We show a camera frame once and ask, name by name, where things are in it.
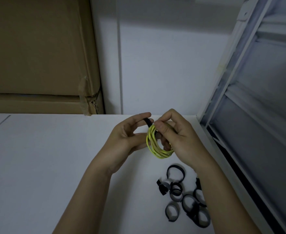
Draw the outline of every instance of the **cable bundle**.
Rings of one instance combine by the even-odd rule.
[[[163,159],[163,158],[170,157],[174,152],[173,149],[171,149],[170,151],[166,151],[166,150],[163,150],[162,148],[160,148],[158,143],[157,143],[157,139],[155,137],[156,133],[157,133],[157,130],[156,130],[155,126],[149,125],[147,137],[146,137],[147,147],[152,152],[152,154],[155,155],[157,158]]]

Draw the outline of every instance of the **person's left hand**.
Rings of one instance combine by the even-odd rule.
[[[127,157],[136,150],[145,148],[146,133],[133,132],[139,127],[146,125],[143,118],[149,118],[150,112],[134,115],[120,122],[114,127],[106,143],[96,155],[94,160],[99,166],[112,174],[119,170]]]

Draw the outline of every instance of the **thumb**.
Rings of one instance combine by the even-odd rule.
[[[131,148],[146,143],[147,133],[137,133],[128,138]]]
[[[154,123],[155,128],[172,144],[177,139],[178,135],[162,121]]]

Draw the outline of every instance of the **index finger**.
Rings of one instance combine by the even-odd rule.
[[[186,119],[184,117],[182,117],[182,115],[174,109],[170,109],[169,111],[167,111],[158,120],[162,121],[162,122],[166,122],[170,119],[173,122],[184,122],[184,121],[186,121]]]
[[[143,120],[144,118],[149,118],[151,115],[152,114],[150,112],[140,113],[125,119],[123,122],[133,126],[135,123]]]

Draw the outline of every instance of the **forearm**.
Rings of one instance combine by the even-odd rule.
[[[223,171],[207,153],[203,166],[193,166],[201,181],[203,195],[215,233],[260,233]]]
[[[92,161],[53,234],[98,233],[111,174]]]

